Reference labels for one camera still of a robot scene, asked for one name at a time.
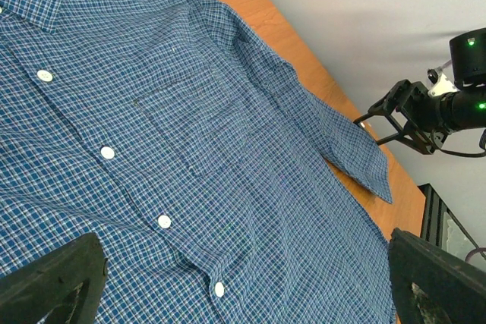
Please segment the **blue plaid shirt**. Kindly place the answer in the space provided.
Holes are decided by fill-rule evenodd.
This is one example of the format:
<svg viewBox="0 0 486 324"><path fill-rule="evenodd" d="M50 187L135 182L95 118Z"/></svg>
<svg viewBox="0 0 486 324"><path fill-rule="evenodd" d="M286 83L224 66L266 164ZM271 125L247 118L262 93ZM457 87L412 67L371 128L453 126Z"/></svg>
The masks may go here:
<svg viewBox="0 0 486 324"><path fill-rule="evenodd" d="M93 232L98 323L393 323L373 138L218 0L1 0L1 274Z"/></svg>

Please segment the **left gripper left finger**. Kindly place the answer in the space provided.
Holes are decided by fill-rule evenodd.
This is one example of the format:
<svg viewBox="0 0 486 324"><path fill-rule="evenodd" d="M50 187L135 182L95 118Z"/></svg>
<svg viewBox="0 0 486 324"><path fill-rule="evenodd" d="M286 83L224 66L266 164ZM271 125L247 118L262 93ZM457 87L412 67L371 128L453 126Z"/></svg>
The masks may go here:
<svg viewBox="0 0 486 324"><path fill-rule="evenodd" d="M108 275L94 233L1 278L2 323L93 323Z"/></svg>

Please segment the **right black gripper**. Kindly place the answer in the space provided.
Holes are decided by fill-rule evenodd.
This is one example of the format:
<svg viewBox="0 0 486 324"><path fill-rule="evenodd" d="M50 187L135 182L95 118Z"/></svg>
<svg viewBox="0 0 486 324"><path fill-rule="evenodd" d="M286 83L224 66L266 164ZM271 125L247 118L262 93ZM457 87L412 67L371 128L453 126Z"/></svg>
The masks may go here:
<svg viewBox="0 0 486 324"><path fill-rule="evenodd" d="M441 98L429 96L421 82L401 80L353 123L360 124L374 116L381 116L391 124L398 124L393 117L397 111L406 119L402 130L375 143L381 146L396 141L417 153L431 155L442 147L448 136L440 104Z"/></svg>

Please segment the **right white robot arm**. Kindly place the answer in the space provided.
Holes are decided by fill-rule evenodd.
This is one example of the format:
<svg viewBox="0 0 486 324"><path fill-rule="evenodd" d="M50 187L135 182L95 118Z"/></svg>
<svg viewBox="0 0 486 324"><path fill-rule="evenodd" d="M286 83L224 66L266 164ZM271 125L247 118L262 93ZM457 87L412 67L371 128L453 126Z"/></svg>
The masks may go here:
<svg viewBox="0 0 486 324"><path fill-rule="evenodd" d="M401 80L368 112L354 120L362 125L369 118L388 120L395 133L376 142L397 141L422 155L440 151L463 158L485 157L485 134L479 153L443 148L449 135L485 129L485 28L470 30L449 41L450 60L427 71L431 87Z"/></svg>

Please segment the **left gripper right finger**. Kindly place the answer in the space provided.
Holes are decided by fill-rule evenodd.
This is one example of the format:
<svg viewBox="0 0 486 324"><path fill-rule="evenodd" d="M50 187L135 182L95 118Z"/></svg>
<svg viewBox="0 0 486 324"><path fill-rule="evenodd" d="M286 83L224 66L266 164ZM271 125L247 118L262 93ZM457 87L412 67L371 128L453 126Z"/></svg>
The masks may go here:
<svg viewBox="0 0 486 324"><path fill-rule="evenodd" d="M484 323L485 272L396 228L388 260L401 323Z"/></svg>

